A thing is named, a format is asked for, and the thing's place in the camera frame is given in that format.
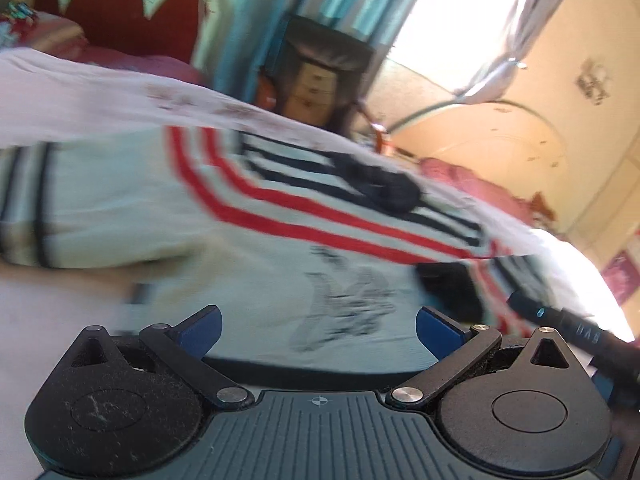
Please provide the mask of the striped knit sweater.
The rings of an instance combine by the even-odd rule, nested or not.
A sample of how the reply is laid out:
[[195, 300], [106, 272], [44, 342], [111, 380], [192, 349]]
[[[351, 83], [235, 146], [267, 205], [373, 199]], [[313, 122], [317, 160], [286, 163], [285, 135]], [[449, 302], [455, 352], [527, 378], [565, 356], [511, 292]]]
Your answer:
[[221, 359], [383, 373], [432, 362], [424, 304], [526, 336], [553, 300], [538, 250], [400, 172], [253, 133], [154, 128], [1, 153], [1, 255], [55, 272], [136, 266], [112, 330], [221, 310]]

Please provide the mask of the pink bedding on far bed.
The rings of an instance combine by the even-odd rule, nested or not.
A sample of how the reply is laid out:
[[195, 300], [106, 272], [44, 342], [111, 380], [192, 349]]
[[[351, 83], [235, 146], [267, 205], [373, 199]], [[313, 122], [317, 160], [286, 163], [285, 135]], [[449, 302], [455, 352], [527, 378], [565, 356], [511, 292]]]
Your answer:
[[421, 159], [418, 168], [423, 177], [469, 194], [528, 226], [554, 228], [558, 221], [558, 216], [548, 206], [541, 192], [536, 192], [531, 198], [521, 198], [503, 186], [480, 178], [471, 169], [433, 157]]

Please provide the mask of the cream arched headboard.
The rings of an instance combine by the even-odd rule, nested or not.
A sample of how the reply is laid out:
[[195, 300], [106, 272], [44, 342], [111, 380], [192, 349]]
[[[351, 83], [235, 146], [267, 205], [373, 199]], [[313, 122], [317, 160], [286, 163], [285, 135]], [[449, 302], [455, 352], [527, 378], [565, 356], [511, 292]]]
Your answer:
[[565, 144], [533, 110], [508, 101], [443, 105], [406, 120], [390, 136], [395, 157], [419, 174], [420, 160], [433, 157], [471, 169], [521, 198], [541, 192], [558, 221], [554, 228], [538, 228], [562, 230], [570, 209]]

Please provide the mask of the floral white bed sheet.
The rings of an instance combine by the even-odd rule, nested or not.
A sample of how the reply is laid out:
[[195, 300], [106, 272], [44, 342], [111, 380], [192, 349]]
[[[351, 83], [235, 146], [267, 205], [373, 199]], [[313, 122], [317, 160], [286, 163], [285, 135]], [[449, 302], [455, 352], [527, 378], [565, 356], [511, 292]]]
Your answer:
[[[504, 244], [538, 250], [551, 276], [551, 304], [555, 307], [571, 310], [620, 339], [632, 339], [623, 310], [596, 267], [577, 249], [451, 186], [410, 176], [334, 134], [279, 118], [193, 84], [79, 64], [30, 49], [6, 50], [1, 55], [1, 153], [11, 146], [104, 138], [168, 127], [253, 133], [314, 151], [346, 154], [363, 165], [400, 172], [413, 180], [425, 197], [468, 212], [494, 229]], [[1, 256], [3, 478], [38, 476], [40, 466], [24, 434], [26, 408], [81, 327], [96, 324], [113, 333], [122, 332], [109, 328], [105, 318], [136, 291], [139, 273], [136, 266], [58, 273], [19, 266]], [[407, 373], [434, 363], [431, 355], [431, 364], [416, 370], [347, 373], [221, 359], [214, 355], [214, 349], [212, 355], [215, 360], [232, 365], [261, 365], [286, 376], [294, 376], [300, 370]]]

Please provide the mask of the grey tied curtain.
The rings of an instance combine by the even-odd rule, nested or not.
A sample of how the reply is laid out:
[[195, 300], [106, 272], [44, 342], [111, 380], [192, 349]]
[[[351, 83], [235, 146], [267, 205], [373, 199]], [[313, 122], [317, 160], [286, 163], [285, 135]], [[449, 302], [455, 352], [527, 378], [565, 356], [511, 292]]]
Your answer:
[[506, 20], [500, 53], [485, 65], [463, 90], [456, 102], [478, 104], [500, 100], [524, 70], [525, 58], [563, 0], [514, 0]]

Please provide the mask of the teal striped curtain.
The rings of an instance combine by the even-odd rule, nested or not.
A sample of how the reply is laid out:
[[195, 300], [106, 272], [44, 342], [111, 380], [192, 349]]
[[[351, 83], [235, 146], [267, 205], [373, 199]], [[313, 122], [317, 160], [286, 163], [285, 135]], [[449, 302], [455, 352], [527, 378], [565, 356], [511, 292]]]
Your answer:
[[240, 0], [217, 68], [220, 92], [253, 99], [257, 73], [276, 60], [276, 44], [290, 15], [329, 26], [374, 50], [363, 88], [369, 89], [416, 0]]

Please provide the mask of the red scalloped headboard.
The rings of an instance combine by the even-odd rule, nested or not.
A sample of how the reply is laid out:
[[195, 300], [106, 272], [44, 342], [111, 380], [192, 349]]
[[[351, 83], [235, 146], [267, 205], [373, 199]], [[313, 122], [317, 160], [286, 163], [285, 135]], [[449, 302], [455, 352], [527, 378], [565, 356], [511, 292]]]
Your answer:
[[80, 25], [93, 47], [160, 55], [213, 70], [224, 21], [222, 0], [32, 0], [32, 6]]

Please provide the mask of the striped pillow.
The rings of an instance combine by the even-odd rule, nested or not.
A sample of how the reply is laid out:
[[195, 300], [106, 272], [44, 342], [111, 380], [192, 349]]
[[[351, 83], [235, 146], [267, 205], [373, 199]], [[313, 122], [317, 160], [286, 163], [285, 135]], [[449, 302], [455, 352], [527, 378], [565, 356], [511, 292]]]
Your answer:
[[88, 40], [80, 25], [24, 2], [10, 2], [1, 11], [1, 49], [29, 48], [57, 58], [74, 60]]

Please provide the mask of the wall lamp sconce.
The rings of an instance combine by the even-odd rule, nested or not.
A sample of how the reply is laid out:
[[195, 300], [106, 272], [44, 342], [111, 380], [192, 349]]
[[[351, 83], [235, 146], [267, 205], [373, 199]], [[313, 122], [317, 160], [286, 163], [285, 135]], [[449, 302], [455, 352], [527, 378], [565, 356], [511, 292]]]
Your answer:
[[601, 105], [611, 96], [612, 79], [605, 66], [592, 58], [587, 58], [580, 66], [575, 84], [582, 95], [595, 106]]

